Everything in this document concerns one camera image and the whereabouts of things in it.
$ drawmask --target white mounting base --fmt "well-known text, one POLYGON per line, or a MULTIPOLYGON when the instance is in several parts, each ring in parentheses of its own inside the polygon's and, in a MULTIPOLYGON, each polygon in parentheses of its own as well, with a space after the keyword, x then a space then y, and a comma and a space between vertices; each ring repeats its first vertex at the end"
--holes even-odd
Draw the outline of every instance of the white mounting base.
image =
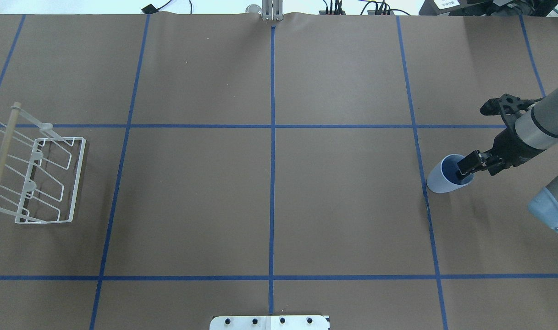
POLYGON ((210 330, 329 330, 330 317, 321 315, 265 315, 214 317, 210 330))

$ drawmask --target plastic cup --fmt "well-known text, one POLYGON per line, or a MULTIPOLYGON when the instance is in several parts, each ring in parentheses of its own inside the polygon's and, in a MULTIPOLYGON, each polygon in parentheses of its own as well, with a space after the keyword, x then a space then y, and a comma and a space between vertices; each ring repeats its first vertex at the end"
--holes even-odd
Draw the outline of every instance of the plastic cup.
POLYGON ((427 186, 432 192, 449 193, 470 184, 474 174, 459 180, 456 172, 459 170, 459 161, 464 158, 461 154, 449 154, 432 169, 427 177, 427 186))

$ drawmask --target white wire rack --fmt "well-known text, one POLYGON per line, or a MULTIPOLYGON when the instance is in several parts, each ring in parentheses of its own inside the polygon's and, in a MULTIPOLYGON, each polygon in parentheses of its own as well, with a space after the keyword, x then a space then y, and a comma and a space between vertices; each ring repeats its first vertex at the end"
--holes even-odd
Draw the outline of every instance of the white wire rack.
POLYGON ((86 140, 61 137, 52 124, 38 121, 21 106, 14 103, 8 124, 0 123, 0 212, 13 215, 18 224, 69 223, 75 216, 86 140), (17 131, 20 117, 43 137, 17 131))

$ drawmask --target black connector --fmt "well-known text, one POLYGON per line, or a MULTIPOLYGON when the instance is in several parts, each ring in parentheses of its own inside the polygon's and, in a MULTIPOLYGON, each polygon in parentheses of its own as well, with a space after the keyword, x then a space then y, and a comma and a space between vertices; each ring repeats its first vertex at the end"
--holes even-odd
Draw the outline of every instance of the black connector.
POLYGON ((149 4, 148 6, 142 8, 142 12, 145 13, 146 15, 150 15, 152 13, 159 12, 159 9, 153 6, 153 4, 149 4))

